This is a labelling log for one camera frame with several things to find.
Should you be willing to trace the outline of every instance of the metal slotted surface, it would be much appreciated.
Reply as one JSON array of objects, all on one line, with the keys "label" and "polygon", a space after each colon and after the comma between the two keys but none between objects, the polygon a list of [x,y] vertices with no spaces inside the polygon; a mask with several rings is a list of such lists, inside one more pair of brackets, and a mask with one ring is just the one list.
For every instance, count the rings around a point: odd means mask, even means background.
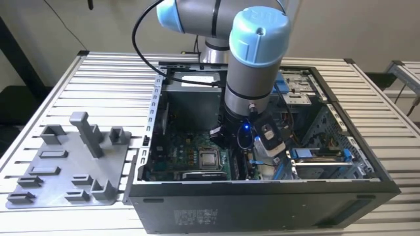
[{"label": "metal slotted surface", "polygon": [[[157,61],[196,61],[187,55],[148,55]],[[420,234],[420,131],[365,77],[356,65],[341,59],[285,58],[283,65],[315,66],[364,136],[381,164],[401,187],[401,194],[344,230],[231,233],[212,235],[357,235]],[[0,233],[33,235],[144,235],[131,206],[121,202],[131,160],[141,145],[155,73],[133,54],[91,52],[77,57],[12,147],[0,159]],[[87,111],[100,129],[121,125],[131,131],[131,150],[119,186],[120,200],[112,206],[8,210],[5,198],[41,145],[37,137],[45,124],[75,131],[72,111]]]}]

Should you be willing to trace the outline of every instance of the open computer tower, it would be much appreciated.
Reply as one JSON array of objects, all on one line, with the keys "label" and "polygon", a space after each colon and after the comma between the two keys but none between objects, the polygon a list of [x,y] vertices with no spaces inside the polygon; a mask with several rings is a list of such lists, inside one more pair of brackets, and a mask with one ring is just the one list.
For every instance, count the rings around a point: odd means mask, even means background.
[{"label": "open computer tower", "polygon": [[[225,81],[225,64],[161,62],[177,78]],[[209,141],[224,88],[156,76],[125,202],[149,234],[344,228],[400,190],[315,67],[280,67],[268,111],[287,149],[267,159]],[[293,119],[293,133],[288,130]]]}]

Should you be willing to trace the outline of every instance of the gray plastic holder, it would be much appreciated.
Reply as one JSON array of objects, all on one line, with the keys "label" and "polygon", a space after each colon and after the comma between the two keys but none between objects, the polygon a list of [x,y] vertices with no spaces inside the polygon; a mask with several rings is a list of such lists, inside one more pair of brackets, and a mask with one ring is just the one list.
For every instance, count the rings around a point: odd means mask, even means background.
[{"label": "gray plastic holder", "polygon": [[100,132],[88,124],[87,113],[76,113],[71,122],[83,133],[64,132],[60,125],[45,127],[44,143],[7,197],[8,209],[115,203],[131,133],[121,127]]}]

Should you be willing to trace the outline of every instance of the sticker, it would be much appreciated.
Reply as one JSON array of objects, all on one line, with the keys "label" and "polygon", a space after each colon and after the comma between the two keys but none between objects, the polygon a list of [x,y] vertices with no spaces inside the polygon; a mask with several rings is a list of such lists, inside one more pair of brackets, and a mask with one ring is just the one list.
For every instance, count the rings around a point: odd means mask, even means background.
[{"label": "sticker", "polygon": [[215,225],[217,209],[173,210],[177,225]]},{"label": "sticker", "polygon": [[[204,82],[204,83],[215,82],[213,76],[183,76],[183,80]],[[193,85],[188,83],[181,83],[181,86],[183,87],[211,87],[208,85]]]}]

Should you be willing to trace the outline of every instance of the black cable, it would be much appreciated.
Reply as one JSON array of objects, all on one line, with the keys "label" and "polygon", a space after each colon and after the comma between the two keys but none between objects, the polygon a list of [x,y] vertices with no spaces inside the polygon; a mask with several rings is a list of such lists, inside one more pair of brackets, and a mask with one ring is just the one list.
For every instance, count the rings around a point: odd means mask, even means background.
[{"label": "black cable", "polygon": [[64,21],[61,20],[61,17],[59,16],[57,12],[53,10],[52,6],[49,5],[49,3],[47,2],[47,0],[43,0],[45,2],[45,4],[49,6],[52,12],[55,13],[55,15],[57,16],[59,20],[61,21],[61,24],[64,25],[64,28],[67,29],[67,31],[72,34],[72,36],[75,37],[75,39],[79,41],[79,43],[81,44],[83,48],[87,50],[84,44],[81,43],[80,39],[77,38],[77,36],[73,34],[73,32],[68,29]]},{"label": "black cable", "polygon": [[236,142],[237,142],[237,146],[241,148],[241,149],[249,149],[253,145],[253,132],[252,132],[252,128],[251,128],[251,124],[248,124],[248,130],[251,132],[251,143],[248,145],[248,147],[244,147],[241,145],[241,142],[240,142],[240,131],[243,129],[243,125],[239,126],[239,129],[237,129],[237,133],[236,133]]},{"label": "black cable", "polygon": [[291,109],[289,109],[289,106],[288,106],[288,104],[287,104],[287,101],[284,100],[284,97],[281,96],[280,88],[279,88],[277,83],[275,83],[275,89],[276,89],[276,91],[277,91],[277,95],[279,95],[280,99],[284,101],[284,104],[285,104],[285,107],[287,107],[287,110],[288,110],[288,114],[289,114],[289,117],[291,117],[291,123],[289,123],[289,125],[291,125],[291,130],[293,130],[295,120],[293,120],[292,111],[291,111]]},{"label": "black cable", "polygon": [[265,164],[265,163],[263,163],[263,165],[264,165],[264,166],[271,166],[271,167],[276,167],[275,165],[268,165],[268,164]]},{"label": "black cable", "polygon": [[409,111],[408,111],[408,113],[407,113],[407,116],[409,117],[409,115],[412,114],[412,112],[413,112],[413,110],[415,110],[415,105],[411,107],[411,109],[409,109]]},{"label": "black cable", "polygon": [[199,35],[196,36],[196,45],[197,45],[197,55],[199,55],[199,65],[200,65],[200,49],[199,49]]},{"label": "black cable", "polygon": [[284,15],[287,15],[287,9],[285,9],[284,6],[283,6],[281,0],[277,0],[277,3],[279,3],[280,6],[281,6],[281,10],[283,10],[283,12],[284,12]]},{"label": "black cable", "polygon": [[196,35],[195,48],[193,52],[196,52],[196,48],[199,47],[199,35]]},{"label": "black cable", "polygon": [[140,26],[140,23],[144,19],[144,17],[147,16],[147,14],[151,12],[151,10],[163,2],[164,0],[157,0],[156,2],[152,3],[152,5],[149,5],[147,7],[147,9],[144,10],[144,12],[141,13],[137,21],[136,21],[136,24],[133,26],[133,29],[132,29],[132,35],[131,35],[131,41],[132,41],[132,46],[140,56],[140,58],[143,59],[144,63],[149,66],[149,68],[152,68],[152,70],[155,70],[155,72],[164,76],[167,79],[169,80],[173,80],[173,81],[177,81],[177,82],[181,82],[181,83],[187,83],[187,84],[193,84],[193,85],[207,85],[207,86],[217,86],[219,85],[219,81],[215,81],[212,83],[205,83],[205,82],[197,82],[197,81],[188,81],[188,80],[183,80],[180,78],[176,78],[168,74],[165,74],[164,72],[161,72],[151,63],[149,61],[145,59],[144,55],[141,54],[140,50],[139,50],[139,47],[137,47],[137,43],[136,43],[136,34],[137,34],[137,29],[139,29],[139,26]]},{"label": "black cable", "polygon": [[404,88],[405,88],[405,85],[403,86],[401,91],[400,91],[399,95],[396,96],[396,99],[395,99],[393,104],[396,104],[396,102],[399,101],[399,98],[400,98],[400,96],[401,96],[401,93],[403,93],[403,91],[404,91]]}]

